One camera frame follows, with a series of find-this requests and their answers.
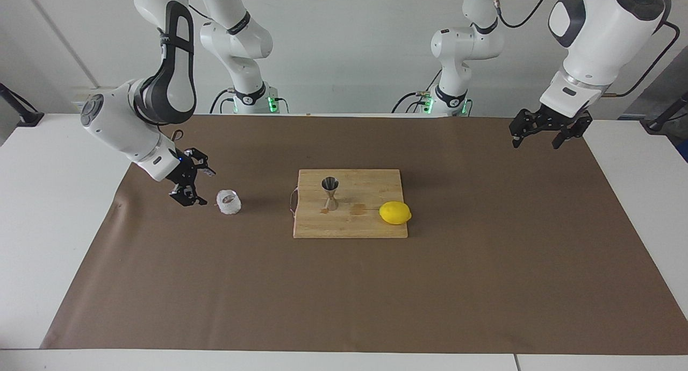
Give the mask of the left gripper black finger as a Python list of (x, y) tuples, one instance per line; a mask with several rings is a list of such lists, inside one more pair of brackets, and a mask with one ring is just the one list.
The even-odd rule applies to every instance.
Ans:
[(583, 133), (585, 133), (592, 121), (593, 118), (591, 116), (580, 116), (574, 123), (561, 126), (558, 129), (558, 134), (552, 141), (553, 149), (559, 149), (565, 141), (573, 138), (582, 138)]
[(513, 138), (512, 144), (514, 148), (519, 148), (525, 137), (534, 135), (540, 131), (538, 124), (538, 112), (533, 112), (528, 109), (521, 109), (510, 123), (510, 134)]

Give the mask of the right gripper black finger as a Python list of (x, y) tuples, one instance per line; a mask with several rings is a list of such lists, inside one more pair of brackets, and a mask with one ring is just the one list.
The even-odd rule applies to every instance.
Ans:
[(186, 150), (186, 156), (196, 160), (197, 163), (194, 164), (193, 168), (195, 170), (201, 171), (208, 176), (216, 176), (216, 171), (209, 167), (208, 155), (196, 148), (188, 148)]
[(208, 202), (204, 198), (199, 197), (199, 195), (196, 192), (196, 186), (194, 184), (175, 185), (172, 192), (169, 193), (169, 197), (174, 199), (177, 203), (181, 204), (182, 206), (206, 206), (208, 204)]

